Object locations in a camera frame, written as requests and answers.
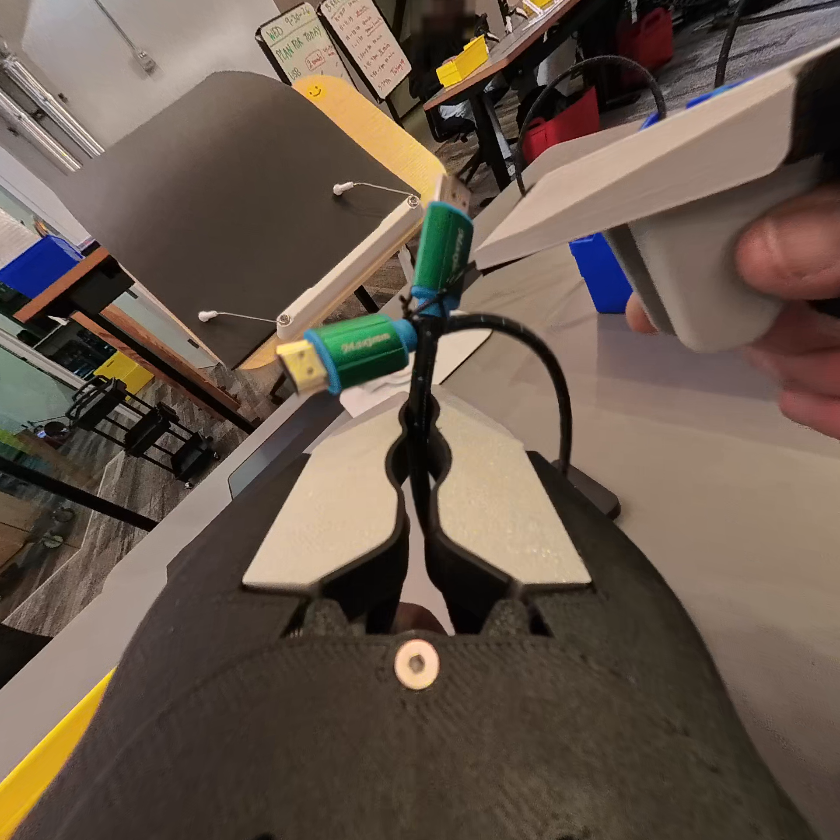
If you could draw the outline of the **braided hdmi cable green plug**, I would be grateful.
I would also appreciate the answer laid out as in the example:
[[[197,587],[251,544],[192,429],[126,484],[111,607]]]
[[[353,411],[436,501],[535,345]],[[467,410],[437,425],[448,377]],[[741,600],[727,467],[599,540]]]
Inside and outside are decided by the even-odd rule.
[[[551,379],[560,415],[557,468],[567,477],[571,467],[573,415],[571,394],[560,363],[540,337],[519,322],[501,316],[455,314],[468,273],[474,224],[467,211],[469,189],[457,176],[442,175],[435,200],[423,221],[408,297],[401,297],[402,317],[370,314],[310,329],[303,339],[283,343],[277,355],[299,394],[332,395],[363,385],[408,365],[408,464],[415,501],[427,512],[430,497],[429,439],[433,421],[433,375],[440,340],[447,335],[488,329],[527,346]]]
[[[526,117],[522,123],[521,130],[518,136],[516,157],[514,159],[514,174],[516,177],[516,183],[519,189],[520,196],[525,197],[529,191],[529,189],[524,184],[522,176],[524,168],[523,142],[527,130],[529,129],[531,122],[538,115],[538,111],[541,109],[543,102],[549,97],[551,91],[555,90],[562,81],[566,81],[573,77],[579,76],[585,70],[593,69],[595,67],[605,67],[607,65],[621,67],[623,69],[633,71],[639,76],[641,76],[645,87],[649,90],[650,94],[653,97],[654,104],[656,106],[656,115],[658,121],[663,122],[667,119],[668,107],[662,88],[660,87],[652,71],[647,69],[642,64],[636,62],[633,59],[618,55],[595,56],[574,63],[570,68],[553,78],[551,82],[548,85],[546,85],[544,89],[541,90],[540,94],[537,96],[537,98],[531,105],[531,108],[527,112]]]

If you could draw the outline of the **white laptop stand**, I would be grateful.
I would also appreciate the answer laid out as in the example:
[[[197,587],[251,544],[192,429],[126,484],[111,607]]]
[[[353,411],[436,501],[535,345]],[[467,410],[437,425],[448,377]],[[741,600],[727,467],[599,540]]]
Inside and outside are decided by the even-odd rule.
[[[262,243],[252,267],[227,279],[207,280],[187,304],[186,315],[197,318],[192,328],[207,350],[233,366],[274,336],[281,381],[295,393],[277,348],[328,326],[323,321],[330,312],[422,231],[432,202],[405,188],[370,182],[315,186],[310,198],[325,210],[323,216],[312,208],[289,216],[286,240],[274,255],[274,247]]]

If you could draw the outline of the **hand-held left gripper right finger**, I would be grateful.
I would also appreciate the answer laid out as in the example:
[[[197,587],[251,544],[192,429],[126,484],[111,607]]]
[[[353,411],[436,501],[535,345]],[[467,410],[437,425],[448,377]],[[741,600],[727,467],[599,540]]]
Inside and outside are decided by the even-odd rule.
[[[592,577],[524,444],[456,396],[436,398],[436,429],[448,452],[435,486],[444,536],[515,585],[589,585]]]

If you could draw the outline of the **wooden table with black legs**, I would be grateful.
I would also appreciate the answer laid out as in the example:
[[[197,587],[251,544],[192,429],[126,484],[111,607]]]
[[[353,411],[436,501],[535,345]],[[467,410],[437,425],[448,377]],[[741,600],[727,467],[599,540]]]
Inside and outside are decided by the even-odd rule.
[[[196,405],[247,434],[254,433],[259,421],[254,423],[241,414],[237,399],[116,305],[116,300],[133,285],[133,279],[119,262],[98,245],[18,309],[14,317],[23,323],[47,316],[73,320],[141,363]]]

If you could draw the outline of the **blue plastic bin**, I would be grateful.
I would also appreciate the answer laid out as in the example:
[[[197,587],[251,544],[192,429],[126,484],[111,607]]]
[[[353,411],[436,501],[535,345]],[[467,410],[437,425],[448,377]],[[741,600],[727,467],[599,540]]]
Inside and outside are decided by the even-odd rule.
[[[583,128],[600,129],[600,113],[593,88],[573,98],[571,108],[582,112],[582,116],[572,118],[572,127],[578,130],[576,139],[584,136]],[[601,314],[624,314],[632,288],[604,234],[571,240],[569,247],[595,310]]]
[[[1,269],[1,284],[34,299],[84,259],[65,239],[48,235]]]

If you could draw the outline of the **wooden board with black surface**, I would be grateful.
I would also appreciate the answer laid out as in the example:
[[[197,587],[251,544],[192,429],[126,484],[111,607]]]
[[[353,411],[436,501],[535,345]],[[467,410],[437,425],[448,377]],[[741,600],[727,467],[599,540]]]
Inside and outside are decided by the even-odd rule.
[[[430,201],[443,166],[346,82],[311,100],[254,73],[213,73],[55,187],[81,226],[196,335],[187,304],[286,240],[315,186],[370,182]]]

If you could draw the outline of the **small yellow bin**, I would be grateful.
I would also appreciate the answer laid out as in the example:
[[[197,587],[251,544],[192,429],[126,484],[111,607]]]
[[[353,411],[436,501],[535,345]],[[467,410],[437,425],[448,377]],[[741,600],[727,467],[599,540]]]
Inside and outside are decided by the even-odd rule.
[[[447,59],[436,69],[438,81],[444,89],[450,89],[485,65],[488,60],[487,37],[477,36],[470,40],[455,57]]]

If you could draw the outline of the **wooden desk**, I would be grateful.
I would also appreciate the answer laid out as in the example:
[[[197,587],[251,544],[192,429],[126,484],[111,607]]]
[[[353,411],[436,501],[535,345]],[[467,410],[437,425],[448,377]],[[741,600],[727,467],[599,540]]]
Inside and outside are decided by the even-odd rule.
[[[615,44],[618,18],[625,2],[551,2],[539,16],[489,47],[487,60],[452,87],[441,87],[423,100],[423,110],[434,131],[443,127],[439,111],[466,102],[465,115],[474,126],[479,158],[500,191],[511,183],[516,141],[504,133],[496,106],[510,91],[527,94],[537,83],[538,67],[572,36],[592,34],[589,45],[579,45],[584,57],[605,54]]]

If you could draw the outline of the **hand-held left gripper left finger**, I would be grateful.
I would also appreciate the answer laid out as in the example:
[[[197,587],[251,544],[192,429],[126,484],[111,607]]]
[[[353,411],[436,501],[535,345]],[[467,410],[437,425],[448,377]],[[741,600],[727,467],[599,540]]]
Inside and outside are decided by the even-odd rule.
[[[244,574],[244,587],[314,593],[395,534],[403,479],[389,462],[403,436],[403,401],[385,401],[310,453]]]

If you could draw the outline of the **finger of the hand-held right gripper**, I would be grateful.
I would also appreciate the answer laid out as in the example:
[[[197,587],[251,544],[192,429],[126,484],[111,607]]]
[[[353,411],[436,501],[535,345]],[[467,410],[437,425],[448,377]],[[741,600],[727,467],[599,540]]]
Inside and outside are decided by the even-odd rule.
[[[478,270],[604,234],[657,331],[698,353],[759,340],[783,302],[734,246],[757,218],[838,173],[833,40],[540,177],[474,247]]]

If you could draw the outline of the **whiteboard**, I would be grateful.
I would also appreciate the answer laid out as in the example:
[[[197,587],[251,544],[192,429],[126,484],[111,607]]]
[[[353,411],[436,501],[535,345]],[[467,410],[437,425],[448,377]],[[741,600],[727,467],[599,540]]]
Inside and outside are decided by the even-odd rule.
[[[255,42],[278,78],[291,86],[299,79],[329,76],[353,85],[326,28],[309,2],[258,26]]]
[[[374,1],[324,1],[318,15],[377,103],[411,73],[411,63]]]

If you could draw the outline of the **black metal cart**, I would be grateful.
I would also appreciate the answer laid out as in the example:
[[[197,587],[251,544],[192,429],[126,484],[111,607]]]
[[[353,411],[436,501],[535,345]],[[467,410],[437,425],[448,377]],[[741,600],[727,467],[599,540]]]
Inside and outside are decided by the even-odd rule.
[[[99,435],[187,488],[221,459],[211,437],[189,429],[168,405],[133,395],[118,379],[93,376],[74,393],[67,418],[72,428]]]

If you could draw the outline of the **yellow plastic bin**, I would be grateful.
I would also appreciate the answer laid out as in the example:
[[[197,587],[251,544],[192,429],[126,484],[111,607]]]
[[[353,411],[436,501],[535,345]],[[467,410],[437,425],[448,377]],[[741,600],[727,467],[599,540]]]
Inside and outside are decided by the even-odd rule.
[[[1,838],[8,839],[31,812],[90,725],[115,672],[111,669],[37,743],[1,783]]]

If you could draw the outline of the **person's right hand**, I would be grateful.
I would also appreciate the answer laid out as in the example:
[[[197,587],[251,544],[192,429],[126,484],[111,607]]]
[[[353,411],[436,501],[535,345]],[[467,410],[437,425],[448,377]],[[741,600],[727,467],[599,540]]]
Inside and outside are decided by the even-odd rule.
[[[784,301],[773,327],[744,353],[774,379],[792,422],[839,439],[839,321],[813,301],[839,294],[838,184],[776,206],[740,236],[740,277]]]

